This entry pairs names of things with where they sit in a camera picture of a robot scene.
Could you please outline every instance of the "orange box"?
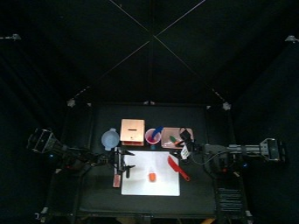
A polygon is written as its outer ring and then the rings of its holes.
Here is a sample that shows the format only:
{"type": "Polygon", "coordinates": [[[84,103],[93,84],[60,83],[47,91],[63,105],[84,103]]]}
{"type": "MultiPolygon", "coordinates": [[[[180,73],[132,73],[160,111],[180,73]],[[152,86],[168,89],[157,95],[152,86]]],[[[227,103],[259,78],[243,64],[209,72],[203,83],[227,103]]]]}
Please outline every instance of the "orange box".
{"type": "Polygon", "coordinates": [[[123,145],[143,146],[145,137],[145,121],[123,119],[120,141],[123,145]]]}

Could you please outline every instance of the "cable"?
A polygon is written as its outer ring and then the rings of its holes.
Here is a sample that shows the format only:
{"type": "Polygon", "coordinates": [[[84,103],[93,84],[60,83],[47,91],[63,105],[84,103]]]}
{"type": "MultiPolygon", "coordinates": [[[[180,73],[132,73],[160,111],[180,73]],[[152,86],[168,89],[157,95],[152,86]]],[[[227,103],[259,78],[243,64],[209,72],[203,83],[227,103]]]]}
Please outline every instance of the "cable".
{"type": "Polygon", "coordinates": [[[193,156],[192,156],[193,153],[191,153],[191,160],[196,165],[205,165],[217,155],[224,154],[227,152],[231,153],[232,151],[236,151],[236,150],[224,150],[224,151],[216,153],[204,163],[196,162],[193,159],[193,156]]]}

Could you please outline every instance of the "metal rod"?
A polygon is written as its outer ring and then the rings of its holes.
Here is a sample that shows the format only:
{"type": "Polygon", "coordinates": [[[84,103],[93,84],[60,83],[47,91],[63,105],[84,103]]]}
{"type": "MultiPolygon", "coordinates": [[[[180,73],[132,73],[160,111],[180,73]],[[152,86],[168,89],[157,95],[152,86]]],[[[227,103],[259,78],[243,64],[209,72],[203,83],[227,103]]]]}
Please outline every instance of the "metal rod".
{"type": "MultiPolygon", "coordinates": [[[[101,76],[95,80],[95,83],[97,83],[107,75],[108,73],[148,44],[149,41],[145,41],[144,44],[141,46],[139,46],[133,52],[131,52],[117,63],[116,65],[109,68],[103,74],[101,76]]],[[[91,86],[84,87],[76,94],[75,96],[71,98],[71,100],[76,99],[88,89],[91,88],[91,86]]]]}
{"type": "Polygon", "coordinates": [[[148,31],[145,27],[136,21],[136,19],[123,10],[123,8],[112,0],[108,1],[128,15],[128,17],[144,28],[144,30],[148,31]]]}
{"type": "MultiPolygon", "coordinates": [[[[201,75],[199,75],[192,68],[188,66],[188,64],[183,61],[183,59],[175,54],[175,52],[169,49],[169,47],[164,44],[164,42],[156,37],[153,36],[155,39],[160,42],[160,44],[163,45],[163,47],[169,51],[169,53],[173,55],[173,57],[184,64],[184,66],[188,68],[188,70],[191,71],[191,73],[197,77],[201,75]]],[[[207,88],[211,89],[212,93],[221,99],[221,101],[224,102],[225,99],[220,96],[220,94],[217,93],[217,91],[208,85],[208,83],[205,81],[201,82],[207,88]]]]}
{"type": "Polygon", "coordinates": [[[204,2],[205,0],[200,1],[155,36],[163,34],[204,2]]]}

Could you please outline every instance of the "red object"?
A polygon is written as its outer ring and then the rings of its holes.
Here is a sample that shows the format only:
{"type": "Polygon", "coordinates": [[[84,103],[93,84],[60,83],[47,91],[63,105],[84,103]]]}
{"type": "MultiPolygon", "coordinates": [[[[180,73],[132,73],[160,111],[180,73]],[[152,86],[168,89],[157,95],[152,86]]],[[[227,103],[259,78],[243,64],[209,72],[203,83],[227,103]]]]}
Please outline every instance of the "red object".
{"type": "Polygon", "coordinates": [[[171,158],[171,156],[168,156],[167,160],[168,160],[168,164],[172,167],[172,169],[181,174],[183,178],[187,181],[191,181],[189,176],[185,174],[185,172],[183,171],[181,167],[173,162],[173,159],[171,158]]]}
{"type": "Polygon", "coordinates": [[[155,173],[153,172],[151,172],[148,174],[148,177],[149,177],[149,181],[155,182],[155,173]]]}

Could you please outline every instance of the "black curtain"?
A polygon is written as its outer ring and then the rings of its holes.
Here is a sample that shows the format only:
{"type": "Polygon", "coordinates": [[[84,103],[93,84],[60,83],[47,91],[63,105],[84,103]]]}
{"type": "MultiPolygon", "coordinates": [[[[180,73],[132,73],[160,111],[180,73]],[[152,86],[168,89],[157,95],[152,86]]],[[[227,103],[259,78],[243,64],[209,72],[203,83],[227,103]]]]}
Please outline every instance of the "black curtain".
{"type": "Polygon", "coordinates": [[[239,144],[284,141],[284,165],[254,162],[246,176],[247,197],[256,223],[298,223],[299,201],[299,44],[287,46],[233,107],[239,144]]]}
{"type": "Polygon", "coordinates": [[[25,149],[36,128],[61,133],[65,101],[17,41],[0,40],[0,222],[33,219],[44,206],[47,160],[25,149]]]}

